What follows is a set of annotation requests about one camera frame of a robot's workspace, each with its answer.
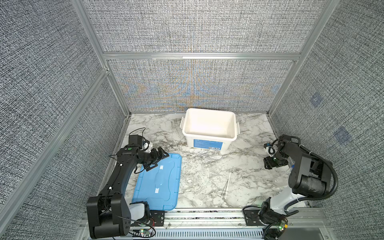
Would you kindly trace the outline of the white plastic storage bin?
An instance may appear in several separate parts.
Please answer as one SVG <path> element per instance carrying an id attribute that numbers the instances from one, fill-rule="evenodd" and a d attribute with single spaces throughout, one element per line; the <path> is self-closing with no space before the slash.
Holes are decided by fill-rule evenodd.
<path id="1" fill-rule="evenodd" d="M 190 108 L 180 129 L 190 148 L 226 151 L 240 134 L 233 112 Z"/>

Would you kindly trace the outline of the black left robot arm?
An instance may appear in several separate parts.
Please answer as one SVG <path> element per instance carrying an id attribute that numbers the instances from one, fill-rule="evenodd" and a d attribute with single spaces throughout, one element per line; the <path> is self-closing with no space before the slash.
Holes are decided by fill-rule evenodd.
<path id="1" fill-rule="evenodd" d="M 86 204 L 92 239 L 126 236 L 130 233 L 132 223 L 149 226 L 149 204 L 137 202 L 128 205 L 126 188 L 138 164 L 151 170 L 157 167 L 160 160 L 169 156 L 161 147 L 147 153 L 137 145 L 128 145 L 118 151 L 117 165 L 105 187 L 96 197 L 90 197 Z"/>

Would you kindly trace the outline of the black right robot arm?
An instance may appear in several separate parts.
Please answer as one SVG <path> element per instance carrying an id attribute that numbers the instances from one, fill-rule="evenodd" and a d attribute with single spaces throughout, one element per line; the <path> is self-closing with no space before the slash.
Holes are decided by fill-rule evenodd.
<path id="1" fill-rule="evenodd" d="M 268 156 L 265 169 L 289 166 L 288 187 L 262 203 L 258 213 L 264 225 L 275 224 L 296 214 L 289 208 L 304 201 L 330 198 L 338 189 L 339 179 L 333 164 L 307 149 L 296 136 L 281 135 L 265 143 Z"/>

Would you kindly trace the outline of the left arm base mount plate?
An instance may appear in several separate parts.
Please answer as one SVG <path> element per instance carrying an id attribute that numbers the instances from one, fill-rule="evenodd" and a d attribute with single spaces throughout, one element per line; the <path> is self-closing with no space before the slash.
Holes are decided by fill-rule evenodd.
<path id="1" fill-rule="evenodd" d="M 143 226 L 146 227 L 147 225 L 151 225 L 153 227 L 163 227 L 164 221 L 165 221 L 165 211 L 155 211 L 150 210 L 151 217 L 150 218 L 144 218 L 143 220 L 139 220 L 138 222 L 132 222 L 132 227 L 139 227 Z"/>

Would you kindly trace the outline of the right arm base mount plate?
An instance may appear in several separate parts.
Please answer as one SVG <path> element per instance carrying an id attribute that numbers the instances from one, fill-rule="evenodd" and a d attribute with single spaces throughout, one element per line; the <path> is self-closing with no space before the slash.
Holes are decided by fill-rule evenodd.
<path id="1" fill-rule="evenodd" d="M 243 210 L 243 215 L 245 218 L 246 226 L 254 227 L 254 226 L 263 226 L 264 224 L 260 221 L 259 218 L 260 209 L 250 208 Z"/>

